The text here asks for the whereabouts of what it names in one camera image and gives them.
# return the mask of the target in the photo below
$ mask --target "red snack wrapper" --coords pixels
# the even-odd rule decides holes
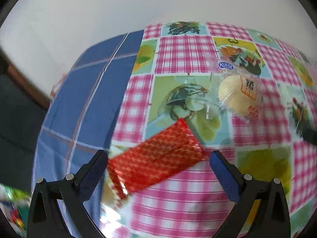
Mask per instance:
[[[184,119],[135,148],[109,159],[107,170],[120,199],[205,160],[198,140]]]

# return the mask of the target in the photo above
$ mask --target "brown wooden trim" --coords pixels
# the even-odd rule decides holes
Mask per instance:
[[[30,83],[13,65],[9,64],[7,74],[32,100],[44,109],[50,106],[50,99]]]

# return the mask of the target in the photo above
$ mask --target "white wall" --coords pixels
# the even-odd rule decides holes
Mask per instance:
[[[49,94],[89,46],[176,20],[253,28],[317,55],[317,30],[297,0],[19,0],[0,29],[0,46]]]

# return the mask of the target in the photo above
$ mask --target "silver rivet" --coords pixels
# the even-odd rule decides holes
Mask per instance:
[[[37,182],[37,183],[41,183],[42,181],[44,181],[44,178],[43,178],[43,177],[39,177],[39,178],[36,179],[36,182]]]
[[[73,174],[68,174],[68,175],[66,175],[66,180],[67,181],[70,181],[70,180],[72,180],[74,178],[74,175]]]
[[[250,174],[245,174],[245,175],[244,175],[244,178],[245,178],[246,180],[250,181],[250,180],[252,180],[252,175],[250,175]]]
[[[280,184],[281,181],[278,179],[278,178],[274,178],[273,181],[276,183],[276,184]]]

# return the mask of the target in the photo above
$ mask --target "pink checkered tablecloth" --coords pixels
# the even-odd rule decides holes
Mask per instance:
[[[165,106],[173,95],[195,88],[218,94],[215,86],[209,86],[206,55],[220,56],[220,52],[229,53],[226,56],[232,58],[232,63],[237,53],[263,62],[258,75],[263,87],[262,111],[255,124],[225,112],[215,119],[217,124],[209,122],[202,128],[202,123],[195,120],[198,111],[191,109],[193,132],[206,150],[219,149],[242,173],[265,180],[272,176],[281,179],[291,216],[291,233],[295,235],[304,226],[294,219],[305,210],[310,217],[317,205],[317,151],[296,133],[294,113],[298,106],[303,107],[310,124],[317,125],[317,89],[313,81],[309,82],[316,81],[317,70],[303,60],[296,48],[280,39],[215,22],[149,25],[126,88],[112,147],[117,155],[118,150],[122,153],[171,125],[173,116],[180,112],[177,107],[168,111],[170,107]],[[185,104],[182,110],[190,109]],[[214,135],[202,131],[207,128]],[[209,162],[203,161],[133,194],[129,203],[118,209],[119,213],[128,212],[128,217],[121,216],[122,224],[112,235],[212,237],[233,206]],[[247,220],[240,236],[247,233],[250,221]]]

